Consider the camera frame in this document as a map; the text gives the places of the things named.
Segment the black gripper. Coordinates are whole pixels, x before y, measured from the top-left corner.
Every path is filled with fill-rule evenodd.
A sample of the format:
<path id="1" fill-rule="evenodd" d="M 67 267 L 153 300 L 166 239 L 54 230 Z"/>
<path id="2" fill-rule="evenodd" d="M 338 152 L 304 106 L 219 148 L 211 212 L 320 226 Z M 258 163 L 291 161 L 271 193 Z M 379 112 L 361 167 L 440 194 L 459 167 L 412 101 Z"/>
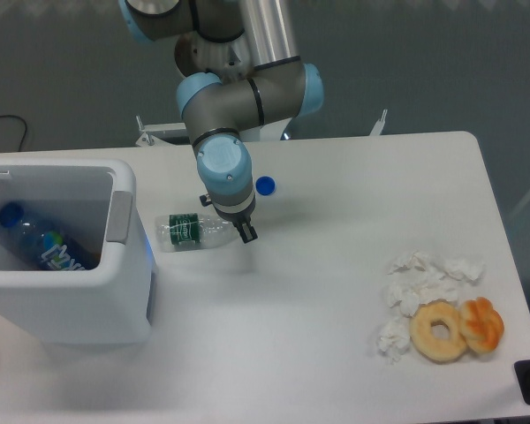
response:
<path id="1" fill-rule="evenodd" d="M 255 241 L 258 238 L 255 228 L 251 224 L 251 215 L 254 212 L 255 205 L 250 204 L 247 208 L 233 210 L 226 208 L 224 205 L 214 205 L 216 213 L 226 221 L 233 222 L 244 244 Z"/>

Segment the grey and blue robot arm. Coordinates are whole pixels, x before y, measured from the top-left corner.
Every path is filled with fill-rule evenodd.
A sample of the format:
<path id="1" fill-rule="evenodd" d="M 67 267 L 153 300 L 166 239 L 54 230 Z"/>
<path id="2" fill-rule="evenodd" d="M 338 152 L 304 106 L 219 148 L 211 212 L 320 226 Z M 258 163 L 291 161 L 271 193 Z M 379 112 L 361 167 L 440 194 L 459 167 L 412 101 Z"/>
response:
<path id="1" fill-rule="evenodd" d="M 122 1 L 129 31 L 177 37 L 178 111 L 207 201 L 241 239 L 257 238 L 252 161 L 240 134 L 322 107 L 322 78 L 302 62 L 286 1 Z"/>

